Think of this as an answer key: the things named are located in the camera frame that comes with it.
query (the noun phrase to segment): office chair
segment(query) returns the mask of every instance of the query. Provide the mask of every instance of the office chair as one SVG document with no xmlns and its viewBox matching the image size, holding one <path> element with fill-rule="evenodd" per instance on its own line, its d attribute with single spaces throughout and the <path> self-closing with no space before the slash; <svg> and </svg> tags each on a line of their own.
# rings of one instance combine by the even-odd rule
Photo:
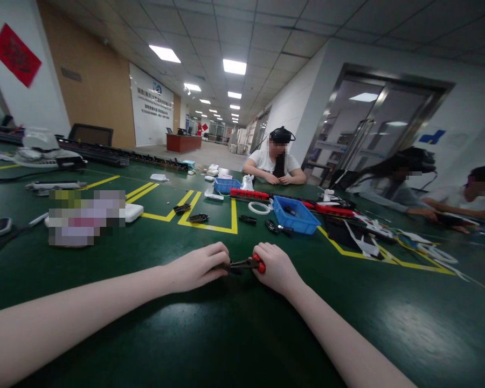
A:
<svg viewBox="0 0 485 388">
<path fill-rule="evenodd" d="M 80 141 L 82 143 L 99 144 L 101 146 L 111 147 L 113 130 L 111 128 L 103 128 L 90 126 L 87 124 L 74 124 L 69 139 Z"/>
</svg>

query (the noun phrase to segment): blue sign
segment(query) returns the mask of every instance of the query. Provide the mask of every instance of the blue sign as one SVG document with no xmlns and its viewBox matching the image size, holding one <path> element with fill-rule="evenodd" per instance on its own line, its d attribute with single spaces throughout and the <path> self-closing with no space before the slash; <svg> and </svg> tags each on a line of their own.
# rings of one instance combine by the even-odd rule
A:
<svg viewBox="0 0 485 388">
<path fill-rule="evenodd" d="M 419 139 L 421 143 L 428 143 L 428 144 L 437 144 L 438 140 L 442 137 L 445 133 L 444 130 L 438 129 L 434 135 L 422 135 Z"/>
</svg>

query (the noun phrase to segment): wooden wall panel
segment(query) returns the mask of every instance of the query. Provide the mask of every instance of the wooden wall panel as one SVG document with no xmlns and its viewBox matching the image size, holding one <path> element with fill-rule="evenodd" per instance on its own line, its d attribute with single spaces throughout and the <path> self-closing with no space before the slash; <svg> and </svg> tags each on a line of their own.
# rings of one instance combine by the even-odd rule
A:
<svg viewBox="0 0 485 388">
<path fill-rule="evenodd" d="M 39 0 L 38 7 L 70 125 L 113 128 L 114 147 L 136 146 L 128 60 L 51 4 Z"/>
</svg>

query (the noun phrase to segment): red decoration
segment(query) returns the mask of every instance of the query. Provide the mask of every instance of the red decoration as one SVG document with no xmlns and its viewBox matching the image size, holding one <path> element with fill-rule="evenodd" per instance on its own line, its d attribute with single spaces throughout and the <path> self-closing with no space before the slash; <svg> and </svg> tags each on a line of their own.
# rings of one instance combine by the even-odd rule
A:
<svg viewBox="0 0 485 388">
<path fill-rule="evenodd" d="M 31 87 L 41 61 L 6 24 L 0 31 L 0 60 L 23 83 Z"/>
</svg>

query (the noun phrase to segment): red component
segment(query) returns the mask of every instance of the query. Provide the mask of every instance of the red component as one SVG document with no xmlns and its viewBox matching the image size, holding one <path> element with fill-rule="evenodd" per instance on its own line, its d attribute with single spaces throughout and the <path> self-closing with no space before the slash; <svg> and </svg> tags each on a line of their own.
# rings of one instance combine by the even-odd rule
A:
<svg viewBox="0 0 485 388">
<path fill-rule="evenodd" d="M 248 191 L 248 190 L 241 190 L 241 189 L 230 189 L 230 195 L 234 197 L 245 197 L 245 198 L 253 198 L 253 199 L 260 199 L 260 200 L 269 200 L 269 194 L 259 192 L 259 191 Z"/>
<path fill-rule="evenodd" d="M 252 256 L 252 259 L 259 262 L 259 268 L 257 268 L 257 271 L 259 271 L 259 273 L 266 272 L 266 265 L 264 264 L 264 262 L 262 261 L 259 255 L 254 253 Z"/>
<path fill-rule="evenodd" d="M 349 209 L 340 209 L 339 207 L 320 206 L 316 204 L 316 211 L 322 214 L 334 214 L 341 217 L 354 217 L 354 212 Z"/>
</svg>

